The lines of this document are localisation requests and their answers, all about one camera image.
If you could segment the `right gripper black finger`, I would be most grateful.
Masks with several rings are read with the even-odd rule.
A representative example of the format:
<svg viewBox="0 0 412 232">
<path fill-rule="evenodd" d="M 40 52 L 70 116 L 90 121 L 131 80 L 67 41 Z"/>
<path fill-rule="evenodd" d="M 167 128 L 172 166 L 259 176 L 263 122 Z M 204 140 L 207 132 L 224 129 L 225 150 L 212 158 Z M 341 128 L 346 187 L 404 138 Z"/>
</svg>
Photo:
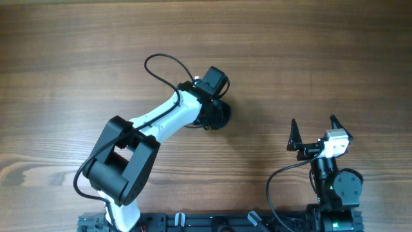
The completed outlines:
<svg viewBox="0 0 412 232">
<path fill-rule="evenodd" d="M 291 121 L 290 136 L 286 149 L 288 151 L 297 151 L 303 148 L 303 142 L 300 136 L 299 128 L 295 119 Z"/>
<path fill-rule="evenodd" d="M 332 114 L 330 116 L 330 120 L 331 120 L 331 125 L 333 129 L 343 129 L 346 134 L 348 135 L 348 140 L 353 140 L 353 136 L 349 133 L 349 131 L 339 122 L 339 120 L 337 119 L 337 117 Z"/>
</svg>

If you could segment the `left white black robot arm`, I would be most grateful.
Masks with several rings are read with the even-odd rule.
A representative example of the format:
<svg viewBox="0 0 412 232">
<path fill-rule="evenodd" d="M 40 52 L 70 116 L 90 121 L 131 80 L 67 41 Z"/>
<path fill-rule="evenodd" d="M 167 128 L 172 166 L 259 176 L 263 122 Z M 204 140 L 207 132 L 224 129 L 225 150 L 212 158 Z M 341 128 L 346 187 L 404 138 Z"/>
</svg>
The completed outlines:
<svg viewBox="0 0 412 232">
<path fill-rule="evenodd" d="M 229 86 L 229 78 L 211 66 L 203 78 L 174 87 L 173 95 L 149 113 L 128 121 L 115 116 L 107 122 L 80 170 L 105 203 L 96 230 L 135 228 L 141 217 L 137 197 L 161 144 L 189 124 L 206 130 L 224 127 L 231 107 L 221 98 Z"/>
</svg>

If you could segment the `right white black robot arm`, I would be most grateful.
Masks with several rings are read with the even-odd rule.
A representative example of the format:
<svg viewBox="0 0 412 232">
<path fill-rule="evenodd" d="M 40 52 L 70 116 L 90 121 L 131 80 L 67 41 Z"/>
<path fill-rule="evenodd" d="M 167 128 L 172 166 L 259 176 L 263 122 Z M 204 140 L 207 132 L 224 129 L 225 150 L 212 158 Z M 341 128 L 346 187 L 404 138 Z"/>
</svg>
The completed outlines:
<svg viewBox="0 0 412 232">
<path fill-rule="evenodd" d="M 292 119 L 286 149 L 297 152 L 298 161 L 311 165 L 311 184 L 318 203 L 306 207 L 306 231 L 364 231 L 362 214 L 355 209 L 360 205 L 363 176 L 354 169 L 337 167 L 336 159 L 348 152 L 353 136 L 330 116 L 332 128 L 315 143 L 302 141 L 295 119 Z"/>
</svg>

